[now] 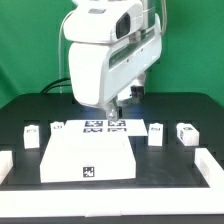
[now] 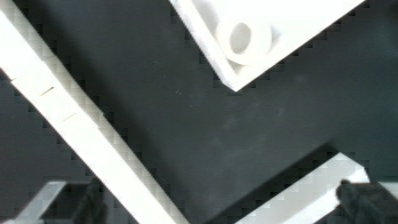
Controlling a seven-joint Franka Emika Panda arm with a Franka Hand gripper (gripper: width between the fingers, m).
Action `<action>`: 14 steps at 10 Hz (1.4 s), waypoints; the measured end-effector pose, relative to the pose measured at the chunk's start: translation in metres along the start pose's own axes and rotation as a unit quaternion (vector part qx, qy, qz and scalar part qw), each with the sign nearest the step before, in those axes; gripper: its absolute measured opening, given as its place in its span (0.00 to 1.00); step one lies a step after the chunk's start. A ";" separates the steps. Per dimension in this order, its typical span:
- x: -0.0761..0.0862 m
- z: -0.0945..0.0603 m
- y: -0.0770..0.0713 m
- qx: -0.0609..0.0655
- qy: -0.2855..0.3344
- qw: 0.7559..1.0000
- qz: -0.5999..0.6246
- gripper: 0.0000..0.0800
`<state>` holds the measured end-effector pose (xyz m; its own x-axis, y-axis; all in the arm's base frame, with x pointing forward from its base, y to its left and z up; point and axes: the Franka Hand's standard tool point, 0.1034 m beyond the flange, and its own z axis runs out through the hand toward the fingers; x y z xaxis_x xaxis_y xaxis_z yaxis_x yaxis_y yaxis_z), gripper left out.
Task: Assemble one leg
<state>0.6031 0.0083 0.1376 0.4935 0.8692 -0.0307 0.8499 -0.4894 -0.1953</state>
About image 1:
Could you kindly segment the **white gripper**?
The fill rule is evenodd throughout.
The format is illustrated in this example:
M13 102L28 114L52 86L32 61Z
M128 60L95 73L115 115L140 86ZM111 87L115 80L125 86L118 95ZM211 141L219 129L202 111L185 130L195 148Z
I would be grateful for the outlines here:
M75 99L82 105L103 108L129 86L161 55L159 20L155 21L150 34L150 39L140 42L133 53L113 66L110 66L110 58L129 45L128 38L112 46L73 43L69 49L68 61ZM114 104L108 105L106 117L111 121L119 119L118 108Z

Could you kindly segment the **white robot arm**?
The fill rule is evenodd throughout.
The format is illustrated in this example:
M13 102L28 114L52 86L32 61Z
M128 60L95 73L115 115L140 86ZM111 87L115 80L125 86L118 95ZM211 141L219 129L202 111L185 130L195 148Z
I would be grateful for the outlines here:
M144 96L146 70L161 55L167 17L156 0L72 0L63 31L72 42L68 63L75 99L109 120Z

